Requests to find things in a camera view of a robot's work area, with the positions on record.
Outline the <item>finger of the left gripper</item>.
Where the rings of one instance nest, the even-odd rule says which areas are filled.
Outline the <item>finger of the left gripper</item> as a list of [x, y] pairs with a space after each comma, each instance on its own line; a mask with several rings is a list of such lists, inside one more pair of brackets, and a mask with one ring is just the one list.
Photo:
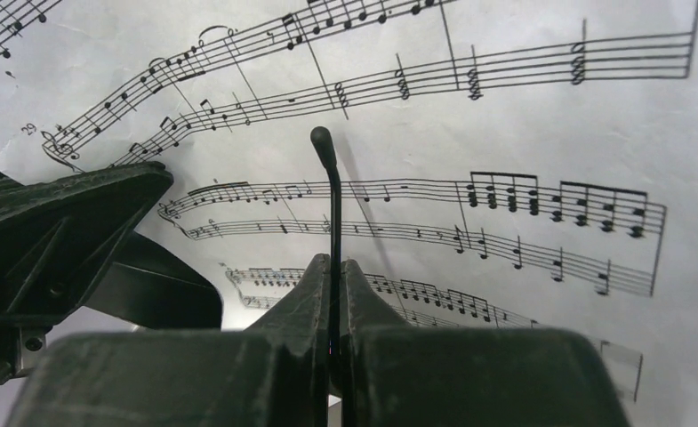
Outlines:
[[32, 185], [0, 173], [0, 328], [54, 326], [83, 305], [172, 184], [158, 162]]

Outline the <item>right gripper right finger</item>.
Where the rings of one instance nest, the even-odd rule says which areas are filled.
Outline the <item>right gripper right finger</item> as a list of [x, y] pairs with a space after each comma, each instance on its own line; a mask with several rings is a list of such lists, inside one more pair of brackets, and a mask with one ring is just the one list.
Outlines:
[[556, 328], [413, 326], [341, 265], [347, 426], [626, 426], [599, 353]]

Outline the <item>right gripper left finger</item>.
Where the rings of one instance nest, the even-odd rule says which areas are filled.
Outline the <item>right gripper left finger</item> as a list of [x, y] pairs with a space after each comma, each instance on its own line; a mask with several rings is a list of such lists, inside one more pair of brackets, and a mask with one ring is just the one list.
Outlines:
[[77, 334], [25, 381], [10, 426], [324, 426], [330, 258], [242, 331]]

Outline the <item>black music stand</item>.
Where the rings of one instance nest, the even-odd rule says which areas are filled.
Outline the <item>black music stand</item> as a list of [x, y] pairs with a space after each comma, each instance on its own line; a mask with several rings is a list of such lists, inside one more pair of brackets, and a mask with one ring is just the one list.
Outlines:
[[[323, 126], [314, 128], [310, 133], [310, 140], [327, 172], [330, 184], [331, 219], [321, 222], [320, 226], [331, 236], [326, 345], [329, 352], [328, 371], [333, 379], [337, 379], [341, 374], [341, 180], [329, 130]], [[173, 319], [171, 314], [153, 312], [158, 310], [163, 302], [171, 300], [174, 294], [182, 294], [189, 284], [156, 271], [137, 269], [129, 265], [129, 261], [136, 259], [134, 255], [137, 250], [148, 249], [150, 254], [144, 259], [150, 261], [151, 266], [157, 267], [161, 261], [170, 261], [176, 270], [182, 270], [180, 261], [152, 241], [135, 232], [130, 234], [129, 241], [129, 250], [125, 253], [127, 258], [114, 263], [107, 278], [102, 280], [98, 290], [87, 301], [87, 306], [147, 328], [210, 328], [210, 322], [193, 323], [189, 315], [179, 315]]]

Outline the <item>sheet music page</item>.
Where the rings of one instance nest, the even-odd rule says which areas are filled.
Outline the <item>sheet music page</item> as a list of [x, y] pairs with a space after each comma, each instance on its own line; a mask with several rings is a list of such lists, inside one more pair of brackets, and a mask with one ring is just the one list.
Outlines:
[[429, 326], [553, 326], [698, 426], [698, 1], [0, 1], [0, 171], [155, 160], [241, 329], [329, 248]]

